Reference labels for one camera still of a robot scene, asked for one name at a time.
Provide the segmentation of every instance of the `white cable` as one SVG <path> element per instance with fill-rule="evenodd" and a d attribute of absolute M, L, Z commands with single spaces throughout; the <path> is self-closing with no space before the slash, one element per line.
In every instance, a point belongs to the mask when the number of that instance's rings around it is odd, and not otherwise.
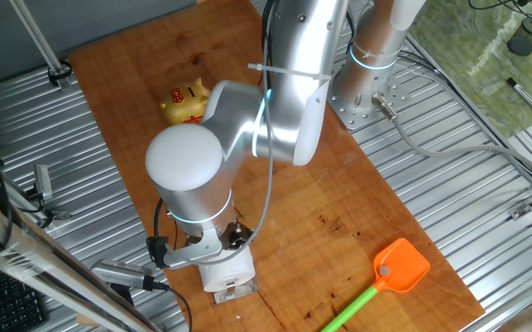
<path fill-rule="evenodd" d="M 270 65 L 247 64 L 247 67 L 249 69 L 255 69 L 257 71 L 269 71 L 273 73 L 289 74 L 289 75 L 295 75 L 295 76 L 301 76 L 301 77 L 310 77 L 312 79 L 318 79 L 318 80 L 331 80 L 331 78 L 333 78 L 331 75 L 325 75 L 323 73 L 311 74 L 311 73 L 306 73 L 306 72 L 302 72 L 299 70 L 278 68 L 278 67 L 274 67 Z"/>
<path fill-rule="evenodd" d="M 264 65 L 266 65 L 266 64 L 267 64 L 267 38 L 266 38 L 266 42 L 265 42 L 265 45 L 264 45 Z M 232 253 L 231 255 L 229 255 L 229 256 L 227 256 L 225 258 L 222 258 L 222 259 L 220 259 L 218 261 L 202 262 L 202 261 L 192 260 L 192 259 L 189 259 L 187 257 L 179 256 L 178 253 L 175 253 L 175 251 L 169 247 L 169 245 L 165 246 L 167 248 L 167 251 L 169 251 L 173 255 L 178 256 L 183 261 L 185 261 L 185 262 L 187 262 L 189 264 L 194 264 L 194 265 L 198 265 L 198 266 L 213 266 L 213 265 L 216 265 L 216 264 L 221 264 L 221 263 L 225 263 L 227 261 L 232 260 L 232 258 L 234 258 L 238 254 L 240 254 L 255 239 L 255 237 L 257 236 L 257 233 L 259 233 L 259 231 L 262 229 L 262 226 L 264 225 L 264 221 L 266 220 L 267 209 L 269 208 L 269 201 L 270 201 L 270 197 L 272 196 L 272 182 L 273 182 L 273 178 L 274 178 L 274 153 L 273 153 L 273 148 L 272 148 L 272 135 L 273 135 L 273 133 L 272 133 L 272 126 L 271 126 L 271 123 L 270 123 L 270 116 L 269 116 L 269 99 L 267 97 L 267 89 L 268 89 L 268 87 L 267 87 L 267 71 L 264 70 L 264 71 L 262 71 L 262 73 L 263 73 L 263 82 L 264 82 L 264 104 L 266 106 L 264 114 L 265 114 L 265 117 L 266 117 L 267 155 L 268 155 L 267 156 L 266 200 L 264 201 L 264 209 L 262 210 L 262 216 L 259 219 L 259 222 L 257 223 L 257 227 L 255 227 L 255 231 L 251 234 L 249 239 L 247 239 L 247 241 L 245 243 L 243 243 L 241 245 L 241 247 L 239 249 L 237 249 L 234 253 Z"/>
<path fill-rule="evenodd" d="M 448 91 L 453 93 L 449 87 L 446 87 L 445 84 L 443 84 L 442 82 L 438 81 L 437 79 L 435 79 L 433 77 L 428 77 L 428 76 L 425 76 L 425 75 L 423 75 L 421 73 L 416 73 L 416 72 L 411 71 L 407 67 L 405 67 L 403 65 L 400 65 L 400 64 L 396 64 L 396 65 L 400 66 L 403 69 L 405 69 L 410 74 L 419 75 L 421 77 L 426 77 L 426 78 L 428 78 L 428 79 L 430 79 L 430 80 L 442 85 L 445 89 L 447 89 Z M 415 144 L 411 140 L 411 138 L 407 135 L 407 133 L 405 133 L 405 130 L 401 126 L 401 123 L 398 121 L 398 118 L 393 119 L 392 122 L 393 122 L 393 125 L 395 125 L 396 131 L 401 135 L 401 137 L 403 137 L 403 140 L 411 148 L 413 148 L 419 154 L 422 154 L 424 156 L 433 157 L 433 158 L 450 158 L 450 157 L 454 157 L 454 156 L 457 156 L 457 155 L 460 155 L 460 154 L 464 154 L 464 153 L 468 153 L 468 152 L 474 152 L 474 151 L 493 151 L 493 152 L 497 152 L 497 153 L 502 153 L 502 154 L 508 155 L 510 157 L 513 157 L 513 158 L 519 160 L 519 161 L 522 161 L 526 165 L 527 171 L 532 172 L 532 161 L 531 160 L 527 159 L 526 157 L 522 156 L 521 154 L 519 154 L 519 153 L 517 153 L 517 152 L 515 152 L 515 151 L 513 151 L 511 149 L 504 148 L 504 147 L 479 145 L 479 146 L 474 146 L 474 147 L 458 148 L 458 149 L 441 151 L 441 152 L 428 151 L 426 149 L 423 149 L 423 148 L 419 147 L 417 144 Z"/>

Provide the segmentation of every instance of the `wood grain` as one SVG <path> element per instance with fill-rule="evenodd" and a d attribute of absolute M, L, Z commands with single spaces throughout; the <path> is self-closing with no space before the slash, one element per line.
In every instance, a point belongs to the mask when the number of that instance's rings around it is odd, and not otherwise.
<path fill-rule="evenodd" d="M 211 0 L 69 54 L 81 88 L 147 231 L 159 198 L 145 152 L 165 124 L 159 101 L 201 77 L 256 84 L 261 21 L 249 1 Z M 266 192 L 266 160 L 243 165 L 233 186 L 243 223 L 254 227 Z M 172 238 L 172 224 L 160 232 Z M 306 167 L 276 163 L 272 202 L 252 244 L 259 293 L 214 304 L 196 267 L 166 271 L 192 307 L 195 331 L 314 331 L 364 291 L 372 260 L 405 237 L 432 269 L 409 293 L 376 296 L 350 331 L 457 331 L 483 310 L 332 111 Z"/>

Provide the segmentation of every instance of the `mounting plate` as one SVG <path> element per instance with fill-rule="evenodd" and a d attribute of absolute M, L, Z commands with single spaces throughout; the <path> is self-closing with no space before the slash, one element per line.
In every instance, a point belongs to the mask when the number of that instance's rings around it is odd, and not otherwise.
<path fill-rule="evenodd" d="M 334 64 L 332 75 L 335 76 L 342 66 L 343 63 Z M 393 106 L 395 111 L 411 103 L 409 92 L 401 89 L 401 84 L 394 75 L 391 75 L 388 80 L 388 92 L 384 95 L 384 98 L 388 101 L 389 105 Z M 367 124 L 375 123 L 378 119 L 384 119 L 384 115 L 376 108 L 356 108 L 352 103 L 339 101 L 333 95 L 331 89 L 329 90 L 327 101 L 350 132 L 354 132 Z"/>

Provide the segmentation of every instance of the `metal rod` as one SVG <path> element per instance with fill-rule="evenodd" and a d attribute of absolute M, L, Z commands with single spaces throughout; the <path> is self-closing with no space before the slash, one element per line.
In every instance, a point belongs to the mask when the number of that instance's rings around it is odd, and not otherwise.
<path fill-rule="evenodd" d="M 101 310 L 118 318 L 134 330 L 147 332 L 160 331 L 124 299 L 118 297 L 118 299 L 115 300 L 108 296 L 106 292 L 102 291 L 66 262 L 61 260 L 57 256 L 59 253 L 53 248 L 44 245 L 45 242 L 41 240 L 42 237 L 47 237 L 48 235 L 46 235 L 43 230 L 38 229 L 37 226 L 34 226 L 33 222 L 26 220 L 22 227 L 30 228 L 30 233 L 27 233 L 18 225 L 12 224 L 12 235 L 8 244 L 9 249 L 0 254 L 0 257 L 14 259 L 12 264 L 7 264 L 7 266 L 4 267 L 6 273 L 10 268 L 15 268 L 18 263 L 21 263 L 24 268 L 28 268 L 34 274 L 45 271 L 50 276 L 64 283 L 69 289 L 76 291 L 81 296 L 100 307 Z M 0 213 L 0 242 L 5 237 L 6 227 L 7 219 Z M 92 319 L 96 320 L 96 318 L 99 318 L 98 315 L 87 313 L 87 311 L 91 311 L 90 308 L 83 307 L 83 310 L 85 312 L 84 314 L 91 316 Z"/>
<path fill-rule="evenodd" d="M 38 47 L 38 50 L 41 52 L 42 57 L 44 57 L 44 60 L 46 61 L 48 66 L 53 70 L 53 74 L 64 73 L 66 69 L 63 68 L 63 65 L 54 54 L 51 45 L 46 41 L 46 38 L 42 34 L 38 23 L 36 23 L 36 20 L 34 20 L 34 17 L 26 6 L 25 1 L 9 0 L 9 2 L 11 3 L 11 6 L 14 7 L 14 9 L 16 10 L 19 19 L 21 19 L 22 23 L 24 23 L 24 27 L 30 34 L 30 37 L 32 37 L 32 39 L 34 40 L 34 43 L 36 44 L 36 47 Z M 68 78 L 61 78 L 58 80 L 58 82 L 61 85 L 61 89 L 68 89 L 71 87 L 71 83 L 69 82 Z"/>
<path fill-rule="evenodd" d="M 25 268 L 10 266 L 9 262 L 2 256 L 0 256 L 0 271 L 6 273 L 10 277 L 20 279 L 22 283 L 32 287 L 34 290 L 54 298 L 59 303 L 66 305 L 80 314 L 83 314 L 87 318 L 95 321 L 101 326 L 110 329 L 111 331 L 128 331 L 128 329 L 122 324 L 113 322 L 113 320 L 104 314 L 89 309 L 89 303 L 83 302 L 83 300 L 81 300 L 79 297 L 70 296 L 62 291 L 59 291 L 54 286 L 47 284 L 39 278 L 36 278 L 33 273 L 30 273 L 30 271 Z"/>

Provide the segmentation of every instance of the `cable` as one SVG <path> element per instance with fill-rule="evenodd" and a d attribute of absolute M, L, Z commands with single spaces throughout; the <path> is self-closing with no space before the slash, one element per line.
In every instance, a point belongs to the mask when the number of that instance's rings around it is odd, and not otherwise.
<path fill-rule="evenodd" d="M 24 213 L 42 212 L 44 210 L 44 201 L 42 200 L 42 198 L 39 198 L 39 200 L 38 200 L 38 208 L 37 209 L 25 209 L 25 208 L 18 207 L 18 210 L 20 210 L 20 211 L 22 211 Z"/>
<path fill-rule="evenodd" d="M 351 31 L 351 39 L 353 40 L 354 36 L 356 34 L 356 30 L 354 29 L 354 20 L 351 17 L 351 13 L 349 12 L 349 8 L 348 8 L 348 12 L 346 13 L 346 21 L 348 22 L 349 30 Z"/>
<path fill-rule="evenodd" d="M 268 59 L 268 45 L 264 45 L 264 65 L 266 64 L 267 62 L 267 59 Z M 212 262 L 200 262 L 200 261 L 196 261 L 196 260 L 191 260 L 187 257 L 180 257 L 183 261 L 187 262 L 187 263 L 190 263 L 190 264 L 195 264 L 195 265 L 198 265 L 198 266 L 212 266 L 212 265 L 216 265 L 216 264 L 221 264 L 221 263 L 224 263 L 224 262 L 227 262 L 227 261 L 230 261 L 232 260 L 235 256 L 237 256 L 238 254 L 240 254 L 246 247 L 249 246 L 249 244 L 255 239 L 255 237 L 257 236 L 257 234 L 259 233 L 259 231 L 262 229 L 262 226 L 264 225 L 264 221 L 266 220 L 266 215 L 267 215 L 267 209 L 269 207 L 269 202 L 270 202 L 270 198 L 271 198 L 271 195 L 272 195 L 272 180 L 274 178 L 274 154 L 272 153 L 272 151 L 274 150 L 272 148 L 272 126 L 271 126 L 271 119 L 270 119 L 270 114 L 269 114 L 269 99 L 267 97 L 267 91 L 268 91 L 268 83 L 267 83 L 267 71 L 264 70 L 262 71 L 262 76 L 264 78 L 264 105 L 265 105 L 265 108 L 264 108 L 264 116 L 266 118 L 266 129 L 267 129 L 267 189 L 266 189 L 266 200 L 264 201 L 264 208 L 262 210 L 262 215 L 259 219 L 259 222 L 257 223 L 257 227 L 255 227 L 255 231 L 251 234 L 251 236 L 249 236 L 249 239 L 247 239 L 247 241 L 245 243 L 243 243 L 241 245 L 241 247 L 239 249 L 237 249 L 234 253 L 232 253 L 231 255 L 225 257 L 225 258 L 222 258 L 218 261 L 212 261 Z M 167 246 L 167 251 L 169 251 L 172 255 L 177 255 L 177 253 L 174 252 L 173 249 L 171 249 L 169 246 Z"/>
<path fill-rule="evenodd" d="M 512 1 L 512 0 L 505 0 L 504 2 L 498 1 L 498 3 L 495 4 L 495 5 L 484 6 L 484 7 L 477 7 L 477 6 L 474 6 L 474 5 L 472 4 L 472 0 L 468 0 L 468 5 L 469 5 L 471 8 L 475 9 L 475 10 L 485 10 L 485 9 L 492 9 L 492 8 L 495 8 L 495 7 L 498 7 L 498 6 L 503 6 L 503 4 L 506 4 L 506 3 L 511 2 L 511 1 Z"/>
<path fill-rule="evenodd" d="M 188 328 L 188 331 L 192 332 L 192 310 L 190 309 L 190 304 L 188 304 L 188 301 L 185 300 L 182 294 L 179 291 L 174 290 L 172 287 L 162 282 L 153 282 L 153 288 L 156 290 L 170 291 L 173 293 L 173 295 L 179 297 L 180 300 L 182 300 L 183 305 L 185 306 L 185 309 L 188 311 L 188 320 L 190 321 L 190 326 Z"/>
<path fill-rule="evenodd" d="M 351 17 L 351 13 L 349 12 L 349 7 L 348 12 L 346 12 L 346 21 L 348 22 L 349 30 L 351 31 L 351 38 L 349 38 L 348 47 L 346 48 L 346 54 L 348 54 L 349 48 L 351 48 L 351 44 L 354 42 L 354 37 L 356 35 L 356 30 L 354 28 L 354 20 Z"/>
<path fill-rule="evenodd" d="M 502 4 L 503 6 L 505 6 L 507 9 L 509 9 L 509 10 L 515 12 L 515 13 L 522 14 L 525 17 L 532 19 L 532 14 L 528 14 L 527 12 L 525 12 L 522 9 L 522 7 L 520 7 L 520 5 L 517 4 L 516 0 L 512 0 L 512 2 L 514 3 L 515 8 L 513 8 L 512 6 L 507 5 L 507 2 L 504 2 L 503 0 L 497 0 L 497 1 L 499 1 L 499 3 Z"/>
<path fill-rule="evenodd" d="M 424 66 L 423 64 L 421 63 L 418 63 L 418 62 L 415 62 L 411 59 L 408 59 L 407 60 L 411 61 L 411 62 L 414 62 L 415 64 L 417 65 L 422 65 Z M 460 102 L 461 104 L 465 104 L 468 109 L 472 109 L 472 107 L 470 106 L 470 104 L 468 104 L 467 101 L 464 100 L 464 98 L 462 98 L 462 96 L 460 95 L 460 93 L 458 93 L 456 90 L 455 90 L 455 87 L 452 85 L 452 83 L 450 82 L 447 82 L 447 83 L 443 83 L 442 81 L 440 81 L 439 79 L 436 79 L 435 77 L 429 77 L 429 76 L 426 76 L 426 75 L 423 75 L 422 73 L 419 73 L 419 72 L 416 72 L 415 69 L 413 70 L 410 70 L 408 67 L 404 66 L 404 65 L 401 65 L 401 64 L 395 64 L 396 66 L 400 66 L 401 68 L 403 68 L 404 70 L 406 70 L 407 72 L 409 72 L 410 74 L 413 74 L 413 75 L 418 75 L 420 77 L 425 77 L 435 83 L 438 83 L 439 85 L 441 85 L 444 89 L 446 89 L 447 91 L 449 91 L 450 93 L 452 93 L 452 95 L 458 100 L 458 102 Z M 443 77 L 443 74 L 440 73 L 438 71 L 438 69 L 434 66 L 434 65 L 431 65 L 434 69 L 431 69 L 431 71 L 436 74 L 436 75 L 440 75 Z M 527 160 L 527 163 L 526 165 L 525 164 L 522 164 L 521 162 L 519 163 L 519 165 L 524 169 L 526 170 L 526 172 L 528 172 L 530 175 L 532 175 L 532 161 L 529 161 Z"/>
<path fill-rule="evenodd" d="M 439 80 L 437 80 L 437 79 L 435 79 L 433 77 L 425 76 L 425 75 L 423 75 L 421 73 L 415 73 L 414 71 L 410 71 L 407 67 L 405 67 L 403 65 L 399 65 L 399 64 L 396 64 L 396 65 L 402 67 L 403 69 L 405 69 L 406 71 L 408 71 L 411 74 L 416 74 L 416 75 L 419 75 L 421 77 L 426 77 L 427 79 L 430 79 L 430 80 L 442 85 L 445 89 L 447 89 L 453 95 L 455 95 L 457 99 L 459 98 L 459 96 L 456 93 L 454 93 L 454 91 L 451 90 L 450 87 L 446 87 L 445 84 L 440 82 Z M 393 120 L 393 124 L 395 125 L 396 130 L 398 131 L 398 133 L 403 137 L 403 140 L 405 140 L 405 142 L 408 143 L 408 145 L 410 147 L 412 147 L 414 150 L 418 151 L 418 153 L 420 153 L 422 155 L 425 155 L 427 157 L 442 157 L 442 158 L 443 157 L 453 157 L 455 155 L 459 155 L 459 154 L 467 153 L 467 152 L 471 152 L 471 151 L 491 150 L 491 151 L 495 151 L 495 152 L 498 152 L 498 153 L 502 153 L 502 154 L 511 156 L 511 157 L 521 161 L 520 165 L 522 165 L 528 172 L 530 172 L 532 174 L 532 161 L 528 160 L 524 156 L 522 156 L 519 153 L 517 153 L 517 152 L 515 152 L 513 150 L 510 150 L 508 148 L 498 147 L 498 146 L 475 146 L 475 147 L 461 148 L 461 149 L 457 149 L 457 150 L 444 151 L 444 152 L 431 152 L 431 151 L 428 151 L 428 150 L 424 150 L 424 149 L 418 147 L 417 145 L 415 145 L 415 143 L 413 143 L 410 140 L 410 138 L 407 136 L 407 134 L 403 130 L 403 127 L 400 125 L 400 123 L 398 122 L 397 119 Z"/>
<path fill-rule="evenodd" d="M 153 236 L 155 239 L 159 239 L 159 214 L 161 212 L 161 206 L 163 205 L 163 199 L 159 199 L 157 206 L 155 207 L 155 215 L 153 216 Z M 173 219 L 173 226 L 175 227 L 175 240 L 173 241 L 173 250 L 177 247 L 177 221 Z"/>
<path fill-rule="evenodd" d="M 163 205 L 163 199 L 159 199 L 155 206 L 155 217 L 153 217 L 153 236 L 155 239 L 159 238 L 159 213 L 161 212 L 161 206 Z"/>
<path fill-rule="evenodd" d="M 428 151 L 426 149 L 420 148 L 417 144 L 415 144 L 411 138 L 405 133 L 405 130 L 403 130 L 403 127 L 401 126 L 401 123 L 398 121 L 398 118 L 393 119 L 393 125 L 395 125 L 396 130 L 398 133 L 403 137 L 403 140 L 414 150 L 416 150 L 418 153 L 427 156 L 427 157 L 434 157 L 434 158 L 449 158 L 454 157 L 460 154 L 468 153 L 468 152 L 474 152 L 474 151 L 494 151 L 502 154 L 506 154 L 510 157 L 516 158 L 519 161 L 524 162 L 525 164 L 530 164 L 532 161 L 528 160 L 526 157 L 520 155 L 519 153 L 512 151 L 508 148 L 504 147 L 498 147 L 498 146 L 475 146 L 475 147 L 468 147 L 468 148 L 458 148 L 448 151 L 440 151 L 440 152 L 433 152 Z"/>

